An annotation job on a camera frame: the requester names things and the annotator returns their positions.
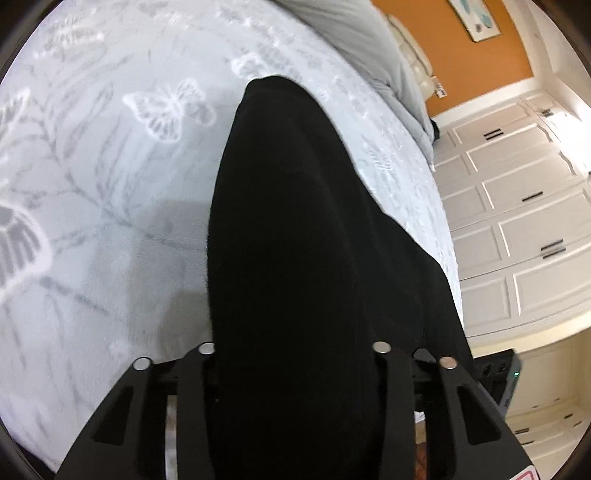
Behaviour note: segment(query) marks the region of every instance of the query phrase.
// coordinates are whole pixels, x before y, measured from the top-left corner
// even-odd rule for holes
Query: black metal frame
[[[427,417],[432,480],[506,480],[531,465],[502,414],[462,368],[413,359],[392,349],[377,353],[386,375],[386,416],[380,480],[414,477],[413,411]],[[180,480],[215,480],[206,412],[216,398],[215,355],[199,348],[183,359],[131,366],[90,418],[56,480],[164,480],[167,397],[177,396]]]

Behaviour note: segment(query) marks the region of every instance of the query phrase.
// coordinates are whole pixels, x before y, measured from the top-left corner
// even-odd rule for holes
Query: picture frame
[[[483,0],[448,0],[457,16],[464,23],[474,42],[488,40],[501,35],[490,10]]]

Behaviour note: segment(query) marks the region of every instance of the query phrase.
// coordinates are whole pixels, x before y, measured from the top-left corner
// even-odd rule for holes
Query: bed
[[[269,74],[320,102],[462,317],[424,156],[309,27],[265,0],[64,0],[0,85],[0,416],[51,468],[133,359],[210,339],[216,172],[246,84]]]

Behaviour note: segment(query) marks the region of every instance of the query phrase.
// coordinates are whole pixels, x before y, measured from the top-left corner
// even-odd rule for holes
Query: white cabinet
[[[485,335],[584,311],[591,300],[591,238],[554,252],[462,280],[466,334]]]
[[[460,280],[500,270],[591,235],[591,187],[527,203],[452,232]]]
[[[591,186],[534,92],[460,121],[436,145],[468,336],[559,321],[591,304]]]
[[[434,178],[451,230],[585,180],[542,120],[528,118],[518,127],[437,155]]]

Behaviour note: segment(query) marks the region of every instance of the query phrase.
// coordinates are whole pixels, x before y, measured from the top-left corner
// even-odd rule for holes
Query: pillow
[[[274,0],[314,28],[383,97],[433,169],[434,132],[414,73],[369,0]]]

